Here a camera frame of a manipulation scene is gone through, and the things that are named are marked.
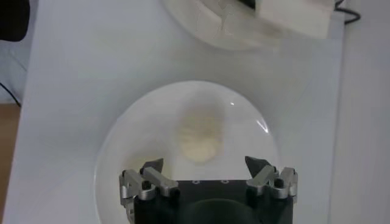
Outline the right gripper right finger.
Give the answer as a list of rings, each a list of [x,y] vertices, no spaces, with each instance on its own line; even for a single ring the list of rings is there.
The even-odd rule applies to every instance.
[[[294,168],[284,167],[280,173],[267,160],[251,156],[245,156],[245,163],[252,177],[246,181],[246,186],[256,196],[268,192],[273,199],[291,198],[293,203],[297,202],[298,173]]]

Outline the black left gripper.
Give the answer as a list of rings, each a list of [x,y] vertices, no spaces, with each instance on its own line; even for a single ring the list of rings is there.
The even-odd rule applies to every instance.
[[[1,0],[1,40],[23,40],[28,31],[29,20],[29,0]]]

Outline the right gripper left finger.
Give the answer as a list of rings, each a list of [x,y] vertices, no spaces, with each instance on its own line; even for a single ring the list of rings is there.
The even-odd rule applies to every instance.
[[[119,175],[120,204],[128,213],[134,210],[134,200],[153,200],[158,194],[166,198],[179,196],[179,182],[165,177],[161,172],[164,159],[147,161],[139,171],[123,170]]]

